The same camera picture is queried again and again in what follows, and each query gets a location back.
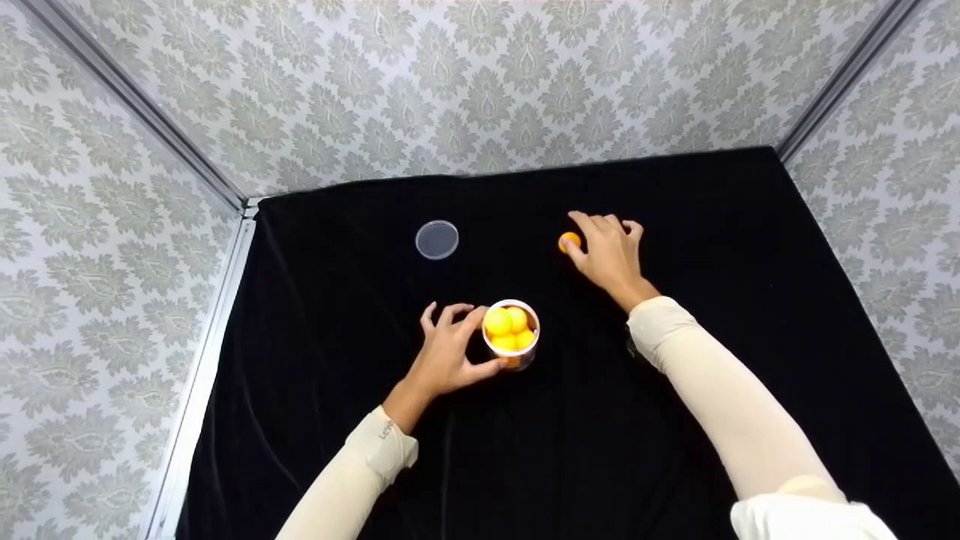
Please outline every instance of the wall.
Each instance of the wall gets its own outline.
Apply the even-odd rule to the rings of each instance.
[[[789,163],[960,479],[960,3],[932,0]]]
[[[236,216],[0,3],[0,538],[133,538]]]
[[[248,195],[779,141],[885,0],[65,0]]]

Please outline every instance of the yellow ping pong ball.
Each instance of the yellow ping pong ball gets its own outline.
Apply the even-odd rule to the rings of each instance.
[[[521,333],[527,329],[527,312],[521,307],[507,307],[507,315],[510,316],[510,331]]]
[[[503,307],[494,307],[483,318],[483,326],[490,335],[508,334],[512,325],[510,313]]]
[[[560,235],[560,239],[557,240],[557,246],[560,247],[560,251],[564,253],[566,253],[566,246],[564,246],[564,238],[573,242],[573,245],[577,246],[578,248],[582,245],[580,241],[580,236],[578,236],[576,233],[570,233],[570,232],[563,233]]]
[[[532,331],[525,330],[516,335],[516,349],[519,351],[527,345],[530,345],[534,342],[534,333]]]
[[[496,335],[490,342],[494,347],[500,349],[501,351],[516,351],[518,346],[516,345],[516,336],[508,333],[505,335]]]

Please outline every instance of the plastic cup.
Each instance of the plastic cup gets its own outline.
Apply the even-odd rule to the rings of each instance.
[[[491,351],[491,358],[503,358],[507,360],[507,367],[504,368],[505,371],[523,371],[533,363],[534,356],[537,355],[537,344],[540,343],[540,318],[530,305],[520,300],[501,300],[493,303],[490,309],[513,306],[519,307],[527,312],[527,327],[534,333],[534,340],[530,342],[530,345],[518,351],[507,351],[494,347],[490,341],[490,337],[487,335],[486,329],[483,330],[483,340],[484,343],[487,344],[487,348]]]

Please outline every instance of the black velvet cloth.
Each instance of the black velvet cloth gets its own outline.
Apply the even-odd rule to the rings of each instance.
[[[262,202],[179,537],[272,538],[406,372],[424,307],[503,298],[540,315],[536,360],[429,408],[420,460],[362,537],[733,537],[709,441],[557,249],[570,209],[645,226],[645,275],[763,380],[852,500],[901,539],[960,537],[957,482],[770,148]],[[434,219],[460,231],[445,260],[414,247]]]

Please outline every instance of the clear plastic lid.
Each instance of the clear plastic lid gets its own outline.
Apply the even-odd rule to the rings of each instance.
[[[438,219],[423,224],[417,231],[417,251],[430,260],[450,257],[460,244],[460,234],[449,221]]]

